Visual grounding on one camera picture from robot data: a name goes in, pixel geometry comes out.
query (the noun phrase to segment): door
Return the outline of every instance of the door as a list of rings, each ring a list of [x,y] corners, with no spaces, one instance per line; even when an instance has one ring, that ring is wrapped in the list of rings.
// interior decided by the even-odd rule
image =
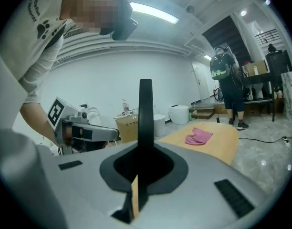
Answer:
[[[195,71],[201,100],[209,98],[208,84],[205,79],[202,66],[197,63],[193,63],[193,68]]]

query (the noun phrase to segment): white trash bin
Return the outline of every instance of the white trash bin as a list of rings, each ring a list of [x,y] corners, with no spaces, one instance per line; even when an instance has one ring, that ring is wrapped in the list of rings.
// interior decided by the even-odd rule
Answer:
[[[177,105],[174,107],[170,107],[169,116],[172,123],[182,125],[188,123],[188,106],[185,105]]]
[[[165,115],[154,115],[155,136],[163,136],[166,134],[165,130]]]

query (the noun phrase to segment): gray floor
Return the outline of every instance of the gray floor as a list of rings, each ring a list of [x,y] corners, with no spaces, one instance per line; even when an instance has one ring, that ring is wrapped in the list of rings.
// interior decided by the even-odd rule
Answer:
[[[217,115],[209,120],[195,120],[194,122],[210,121],[216,122]],[[228,122],[226,114],[219,115],[221,123]],[[270,114],[261,116],[248,116],[245,122],[249,129],[240,131],[240,138],[254,138],[263,141],[274,141],[282,136],[292,136],[292,122],[283,115],[277,114],[272,122]],[[171,134],[185,125],[166,124],[167,135]],[[292,150],[292,139],[290,139],[290,150]],[[275,143],[262,143],[253,140],[240,140],[232,167],[255,181],[268,195],[273,194],[285,184],[292,170],[292,152],[285,142],[280,140]]]

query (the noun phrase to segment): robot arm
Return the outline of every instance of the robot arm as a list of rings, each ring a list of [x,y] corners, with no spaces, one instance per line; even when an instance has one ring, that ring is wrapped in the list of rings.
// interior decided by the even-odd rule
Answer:
[[[86,112],[78,111],[59,97],[51,105],[47,120],[64,154],[97,150],[103,148],[106,141],[119,137],[117,129],[89,124]],[[64,141],[67,126],[72,127],[73,135],[69,144]]]

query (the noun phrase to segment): fluorescent light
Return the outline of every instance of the fluorescent light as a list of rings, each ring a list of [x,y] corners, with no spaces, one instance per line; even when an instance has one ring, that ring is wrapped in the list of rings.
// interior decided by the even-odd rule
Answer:
[[[212,58],[210,57],[210,56],[208,56],[208,55],[204,55],[204,57],[206,58],[206,59],[208,59],[208,60],[211,60]]]
[[[144,4],[131,2],[130,5],[131,5],[134,12],[149,14],[149,15],[164,19],[164,20],[171,22],[173,24],[176,24],[179,21],[178,18],[176,18],[175,16],[172,16],[169,13],[155,9],[153,7],[149,7],[149,6],[144,5]]]

